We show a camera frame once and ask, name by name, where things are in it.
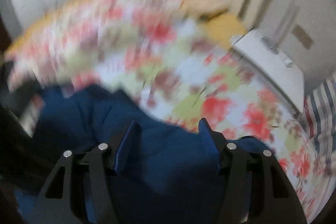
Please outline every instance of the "silver screw head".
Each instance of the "silver screw head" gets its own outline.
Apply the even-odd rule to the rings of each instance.
[[[226,147],[230,150],[235,150],[237,148],[235,143],[228,143]]]
[[[66,158],[69,158],[72,155],[72,152],[70,150],[67,150],[63,153],[63,156]]]
[[[272,156],[272,152],[269,151],[269,150],[264,150],[262,153],[263,153],[266,157],[270,157],[270,156]]]
[[[98,149],[99,150],[106,150],[109,147],[109,145],[107,143],[101,143],[100,145],[98,145]]]

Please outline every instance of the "striped fabric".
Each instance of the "striped fabric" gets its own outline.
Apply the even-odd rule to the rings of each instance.
[[[320,156],[336,159],[336,72],[304,100],[301,124]]]

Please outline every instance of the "white shelf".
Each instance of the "white shelf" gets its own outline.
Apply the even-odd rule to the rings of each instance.
[[[303,112],[305,79],[295,64],[292,67],[285,66],[284,59],[288,57],[283,52],[279,51],[275,55],[266,49],[256,30],[245,35],[233,48],[257,66],[291,100],[297,110]]]

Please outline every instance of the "yellow fabric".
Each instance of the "yellow fabric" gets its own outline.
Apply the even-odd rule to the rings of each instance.
[[[228,9],[225,0],[183,0],[180,10],[196,19],[200,17],[211,18]]]
[[[216,44],[227,50],[231,48],[230,37],[247,34],[243,24],[230,13],[199,23],[199,26]]]

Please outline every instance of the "floral blanket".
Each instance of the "floral blanket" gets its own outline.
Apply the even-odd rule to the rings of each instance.
[[[65,96],[92,83],[123,88],[148,115],[191,134],[205,117],[227,139],[253,135],[273,150],[311,222],[335,185],[313,144],[258,75],[194,20],[177,20],[173,6],[169,0],[67,6],[26,36],[31,42],[7,53],[16,59],[9,83],[14,89],[32,75],[43,85],[70,81]]]

